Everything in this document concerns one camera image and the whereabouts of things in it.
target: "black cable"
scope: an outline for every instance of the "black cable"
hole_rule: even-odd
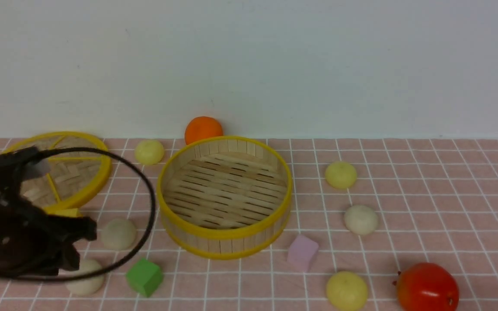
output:
[[[24,282],[43,282],[43,283],[65,283],[65,282],[71,282],[71,281],[79,281],[82,279],[89,279],[93,277],[97,277],[103,274],[107,274],[119,267],[121,267],[123,264],[127,263],[130,259],[132,259],[136,254],[141,250],[141,248],[144,246],[144,244],[147,242],[148,238],[150,237],[151,231],[153,230],[153,225],[156,220],[156,196],[155,196],[155,191],[153,189],[153,186],[151,185],[150,180],[138,169],[135,165],[133,165],[130,161],[122,158],[119,155],[116,155],[114,153],[105,151],[105,150],[100,150],[96,148],[89,148],[89,147],[71,147],[71,148],[63,148],[63,149],[51,149],[51,150],[43,150],[40,152],[40,154],[36,154],[35,156],[32,157],[32,159],[28,159],[29,161],[41,161],[43,159],[47,159],[49,157],[56,156],[58,154],[63,154],[63,153],[69,153],[69,152],[91,152],[91,153],[98,153],[102,154],[103,156],[110,157],[112,159],[115,159],[119,162],[122,162],[124,165],[127,167],[131,168],[134,172],[137,173],[137,175],[140,176],[142,181],[144,181],[145,185],[147,186],[147,189],[150,194],[150,216],[149,216],[149,221],[147,223],[147,228],[144,232],[144,235],[132,248],[132,250],[126,254],[121,260],[118,260],[117,262],[111,264],[108,267],[101,268],[99,270],[95,270],[90,273],[85,273],[85,274],[79,274],[79,275],[74,275],[74,276],[66,276],[66,277],[36,277],[36,276],[2,276],[0,275],[0,279],[10,279],[14,281],[24,281]]]

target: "bamboo steamer basket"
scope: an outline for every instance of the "bamboo steamer basket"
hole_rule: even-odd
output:
[[[82,132],[51,132],[22,140],[4,151],[36,146],[40,150],[91,147],[107,151],[96,136]],[[20,194],[48,214],[79,217],[77,209],[105,186],[112,171],[109,157],[91,152],[64,153],[48,158],[47,175],[23,181]]]
[[[174,154],[157,183],[162,223],[180,247],[231,260],[255,254],[282,233],[292,175],[267,145],[240,136],[200,140]]]

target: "bamboo steamer lid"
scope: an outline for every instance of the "bamboo steamer lid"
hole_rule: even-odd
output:
[[[5,152],[36,146],[41,150],[91,147],[108,150],[102,140],[81,132],[52,132],[14,144]],[[48,214],[79,208],[107,183],[111,159],[90,152],[72,152],[48,159],[47,175],[22,182],[20,193]]]

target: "toy food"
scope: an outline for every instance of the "toy food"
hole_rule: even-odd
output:
[[[163,144],[158,140],[143,140],[136,146],[134,156],[143,165],[156,165],[163,159]]]
[[[73,272],[72,275],[85,274],[99,269],[101,269],[101,264],[99,264],[96,260],[82,259],[80,260],[80,268],[78,271]],[[99,288],[103,286],[104,281],[105,276],[98,276],[90,279],[83,279],[81,281],[69,282],[65,286],[74,295],[87,296],[98,291]]]
[[[103,246],[113,251],[124,251],[130,248],[136,240],[137,229],[132,221],[113,219],[103,228],[101,242]]]
[[[211,117],[197,117],[191,120],[185,128],[184,140],[187,146],[198,140],[223,135],[220,122]]]
[[[376,212],[365,205],[353,205],[345,211],[345,226],[350,232],[368,235],[375,232],[380,224]]]
[[[366,304],[368,286],[357,274],[338,272],[328,280],[326,297],[340,311],[358,311]]]
[[[156,291],[163,278],[164,274],[160,267],[146,259],[136,262],[126,273],[126,281],[130,288],[146,298]]]
[[[318,254],[318,243],[304,235],[298,235],[289,246],[287,262],[302,272],[308,272]]]
[[[334,162],[326,168],[326,181],[336,189],[347,189],[356,182],[356,169],[347,162]]]
[[[455,311],[458,307],[458,285],[453,276],[437,264],[415,264],[399,272],[399,280],[393,283],[404,311]]]

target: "tomato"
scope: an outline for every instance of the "tomato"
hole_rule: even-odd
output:
[[[455,311],[459,288],[441,266],[422,262],[399,272],[397,298],[404,311]]]

